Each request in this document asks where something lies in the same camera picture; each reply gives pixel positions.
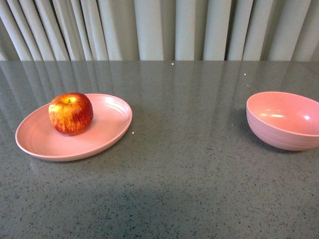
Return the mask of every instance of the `white curtain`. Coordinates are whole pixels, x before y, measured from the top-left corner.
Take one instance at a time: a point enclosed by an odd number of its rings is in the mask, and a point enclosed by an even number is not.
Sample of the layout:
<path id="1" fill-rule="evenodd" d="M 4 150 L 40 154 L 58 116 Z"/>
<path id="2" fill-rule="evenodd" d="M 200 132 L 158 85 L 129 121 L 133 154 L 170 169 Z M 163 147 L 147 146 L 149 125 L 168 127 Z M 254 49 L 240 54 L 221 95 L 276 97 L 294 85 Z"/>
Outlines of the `white curtain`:
<path id="1" fill-rule="evenodd" d="M 319 0 L 0 0 L 0 60 L 319 61 Z"/>

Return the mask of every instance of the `table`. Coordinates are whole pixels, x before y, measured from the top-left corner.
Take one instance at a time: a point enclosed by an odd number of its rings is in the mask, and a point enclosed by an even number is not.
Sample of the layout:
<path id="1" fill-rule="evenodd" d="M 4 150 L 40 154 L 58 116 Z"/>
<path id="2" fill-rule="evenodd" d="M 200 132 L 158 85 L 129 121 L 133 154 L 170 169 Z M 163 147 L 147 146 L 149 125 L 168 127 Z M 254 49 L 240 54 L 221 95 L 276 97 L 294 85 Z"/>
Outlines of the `table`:
<path id="1" fill-rule="evenodd" d="M 319 149 L 246 119 L 254 93 L 318 89 L 315 62 L 0 62 L 0 238 L 318 238 Z M 72 162 L 20 150 L 20 122 L 74 91 L 125 100 L 123 138 Z"/>

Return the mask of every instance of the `apple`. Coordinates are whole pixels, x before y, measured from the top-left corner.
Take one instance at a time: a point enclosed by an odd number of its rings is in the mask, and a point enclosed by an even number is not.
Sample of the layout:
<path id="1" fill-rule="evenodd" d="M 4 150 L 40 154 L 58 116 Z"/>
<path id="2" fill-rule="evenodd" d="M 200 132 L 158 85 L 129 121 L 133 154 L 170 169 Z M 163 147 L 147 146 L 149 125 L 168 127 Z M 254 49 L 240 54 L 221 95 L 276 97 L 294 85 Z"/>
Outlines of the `apple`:
<path id="1" fill-rule="evenodd" d="M 62 134 L 75 135 L 85 131 L 93 119 L 93 107 L 82 93 L 66 93 L 55 97 L 49 105 L 53 127 Z"/>

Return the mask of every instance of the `plate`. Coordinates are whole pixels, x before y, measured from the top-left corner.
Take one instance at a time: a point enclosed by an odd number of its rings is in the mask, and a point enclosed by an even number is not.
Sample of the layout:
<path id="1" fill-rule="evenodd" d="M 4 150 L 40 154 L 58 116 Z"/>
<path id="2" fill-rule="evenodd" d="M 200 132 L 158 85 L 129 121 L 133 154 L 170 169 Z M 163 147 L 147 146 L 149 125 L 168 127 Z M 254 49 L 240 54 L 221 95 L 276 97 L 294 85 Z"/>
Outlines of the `plate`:
<path id="1" fill-rule="evenodd" d="M 115 144 L 128 130 L 132 109 L 122 99 L 86 94 L 93 107 L 91 125 L 83 133 L 68 136 L 56 131 L 46 104 L 29 114 L 15 133 L 17 145 L 26 153 L 50 161 L 72 161 L 95 155 Z"/>

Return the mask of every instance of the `bowl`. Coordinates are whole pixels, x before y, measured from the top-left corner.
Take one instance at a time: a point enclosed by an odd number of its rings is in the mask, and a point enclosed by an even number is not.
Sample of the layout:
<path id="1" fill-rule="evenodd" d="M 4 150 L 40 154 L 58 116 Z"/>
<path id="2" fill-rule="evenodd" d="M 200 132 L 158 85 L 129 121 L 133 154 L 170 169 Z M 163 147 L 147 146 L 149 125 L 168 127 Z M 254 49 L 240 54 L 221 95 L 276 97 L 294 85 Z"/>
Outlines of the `bowl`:
<path id="1" fill-rule="evenodd" d="M 247 100 L 249 127 L 265 143 L 284 150 L 319 146 L 319 103 L 285 92 L 261 92 Z"/>

